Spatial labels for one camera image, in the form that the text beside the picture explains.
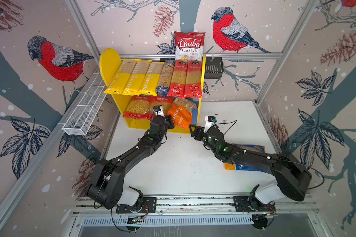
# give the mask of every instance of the macaroni package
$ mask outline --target macaroni package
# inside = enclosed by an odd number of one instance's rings
[[[175,59],[183,61],[201,61],[203,56],[205,33],[174,32]]]
[[[187,63],[176,60],[173,76],[171,77],[171,84],[168,96],[179,97],[185,99],[185,83],[187,74]]]
[[[164,68],[162,68],[161,75],[158,80],[156,93],[157,95],[167,96],[169,92],[169,86],[171,83],[171,77],[173,75],[175,60],[166,60]]]
[[[122,94],[131,73],[136,66],[137,59],[124,59],[114,78],[105,90],[106,94]]]
[[[202,80],[202,62],[190,61],[187,67],[185,97],[203,97],[200,82]]]
[[[133,96],[125,110],[124,118],[133,118],[137,120],[149,119],[150,97]]]
[[[162,111],[164,112],[164,115],[167,116],[167,113],[173,101],[174,98],[171,97],[152,96],[150,98],[150,113],[153,114],[154,106],[162,105]]]
[[[162,68],[164,66],[163,62],[152,62],[149,66],[147,74],[141,84],[141,88],[138,94],[156,96],[156,88],[158,79],[160,77]]]
[[[151,62],[152,60],[138,59],[136,67],[133,69],[133,72],[124,88],[124,95],[139,95],[138,90],[141,87],[142,81],[145,78],[145,74],[147,73]]]
[[[178,127],[190,130],[189,125],[192,122],[192,109],[197,106],[189,101],[181,98],[176,98],[171,105],[168,114]]]

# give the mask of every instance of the white wire basket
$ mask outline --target white wire basket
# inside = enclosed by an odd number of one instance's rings
[[[107,94],[104,93],[105,83],[100,75],[96,74],[94,82],[80,100],[75,110],[63,126],[68,135],[86,135],[96,114]]]

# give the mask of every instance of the yellow shelf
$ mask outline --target yellow shelf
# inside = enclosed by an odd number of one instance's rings
[[[203,56],[203,66],[202,66],[202,80],[200,83],[200,86],[203,90],[203,83],[204,83],[204,70],[205,70],[205,64],[206,64],[206,56]],[[109,82],[112,80],[112,78],[115,76],[115,73],[117,72],[117,69],[119,69],[121,65],[121,58],[119,54],[114,50],[114,49],[106,49],[105,51],[102,52],[100,56],[100,62],[99,62],[99,68],[100,68],[100,74],[105,82],[105,84],[108,86]],[[114,99],[121,115],[124,114],[126,108],[128,107],[129,102],[132,99],[132,96],[126,96],[122,94],[111,94],[112,98]],[[195,121],[195,124],[199,123],[199,117],[200,117],[200,107],[202,105],[202,98],[199,98],[199,104],[198,104],[198,111],[193,110],[193,118],[197,118]],[[147,130],[150,128],[150,121],[149,120],[136,120],[136,119],[131,119],[131,118],[124,118],[125,122],[127,123],[128,127],[134,128],[134,129],[144,129]],[[175,127],[174,129],[170,129],[169,132],[175,132],[175,133],[180,133],[180,134],[190,134],[189,130],[185,130],[180,127]]]

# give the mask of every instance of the black plastic basket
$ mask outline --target black plastic basket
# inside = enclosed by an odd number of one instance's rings
[[[206,58],[204,79],[220,79],[224,72],[223,58]]]

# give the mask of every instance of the black mounting plate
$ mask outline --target black mounting plate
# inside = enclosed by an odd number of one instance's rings
[[[157,198],[156,197],[143,197],[142,204],[146,204],[148,206],[148,213],[156,213],[156,204]],[[141,209],[137,213],[146,213],[147,209],[144,206],[141,206]],[[129,209],[128,205],[119,205],[116,208],[117,214],[136,214]]]
[[[236,209],[236,212],[254,212],[254,210],[252,210],[251,208],[248,207],[249,206],[249,203],[247,201],[248,198],[249,198],[249,196],[234,196],[233,197],[233,204]],[[259,212],[272,212],[272,210],[274,210],[274,208],[275,208],[274,205],[270,204],[270,203],[268,203],[266,205],[261,202],[257,202],[257,203],[258,203],[257,211],[259,211]]]

